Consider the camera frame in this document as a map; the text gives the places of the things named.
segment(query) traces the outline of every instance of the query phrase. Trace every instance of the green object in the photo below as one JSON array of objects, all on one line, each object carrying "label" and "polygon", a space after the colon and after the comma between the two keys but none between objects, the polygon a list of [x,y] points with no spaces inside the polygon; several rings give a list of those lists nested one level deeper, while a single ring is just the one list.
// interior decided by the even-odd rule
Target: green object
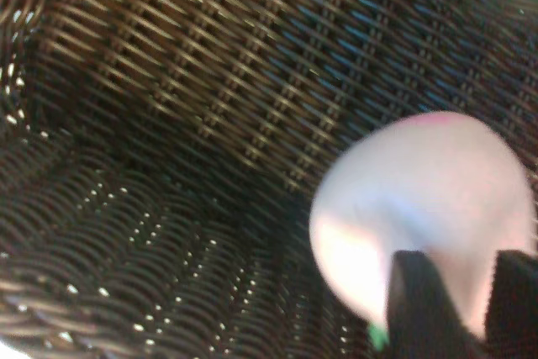
[{"label": "green object", "polygon": [[388,333],[381,328],[377,328],[374,324],[368,325],[368,334],[377,352],[382,351],[388,345]]}]

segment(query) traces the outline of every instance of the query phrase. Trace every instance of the wicker basket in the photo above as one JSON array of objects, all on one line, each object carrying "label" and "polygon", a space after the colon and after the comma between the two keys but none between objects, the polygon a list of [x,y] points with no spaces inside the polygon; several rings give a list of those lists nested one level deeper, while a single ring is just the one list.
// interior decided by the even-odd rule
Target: wicker basket
[{"label": "wicker basket", "polygon": [[[438,109],[490,124],[535,187],[537,41],[538,0],[0,0],[0,338],[373,358],[313,264],[314,189]],[[497,357],[535,357],[495,330]]]}]

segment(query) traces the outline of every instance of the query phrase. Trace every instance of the dark brown wicker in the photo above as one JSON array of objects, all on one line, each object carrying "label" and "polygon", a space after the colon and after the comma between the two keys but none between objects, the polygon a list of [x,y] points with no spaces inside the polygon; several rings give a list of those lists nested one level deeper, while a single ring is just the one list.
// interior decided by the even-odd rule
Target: dark brown wicker
[{"label": "dark brown wicker", "polygon": [[372,130],[450,109],[536,188],[537,40],[538,0],[0,0],[0,338],[374,357],[311,259],[315,187]]}]

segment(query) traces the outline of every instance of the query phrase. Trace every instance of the egg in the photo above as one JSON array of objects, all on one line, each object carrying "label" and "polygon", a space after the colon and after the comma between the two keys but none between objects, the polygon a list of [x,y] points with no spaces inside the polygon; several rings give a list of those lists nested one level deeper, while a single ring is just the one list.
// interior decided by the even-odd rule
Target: egg
[{"label": "egg", "polygon": [[344,153],[314,196],[309,234],[335,295],[385,332],[393,253],[423,251],[482,340],[497,253],[533,255],[534,220],[525,169],[503,139],[475,118],[439,112]]}]

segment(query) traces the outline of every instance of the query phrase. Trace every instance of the pink tint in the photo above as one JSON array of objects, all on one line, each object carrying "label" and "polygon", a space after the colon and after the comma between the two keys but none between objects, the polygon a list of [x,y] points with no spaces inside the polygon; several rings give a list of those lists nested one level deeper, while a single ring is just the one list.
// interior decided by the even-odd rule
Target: pink tint
[{"label": "pink tint", "polygon": [[459,119],[458,114],[454,113],[427,113],[414,115],[403,119],[401,124],[448,124],[455,119]]}]

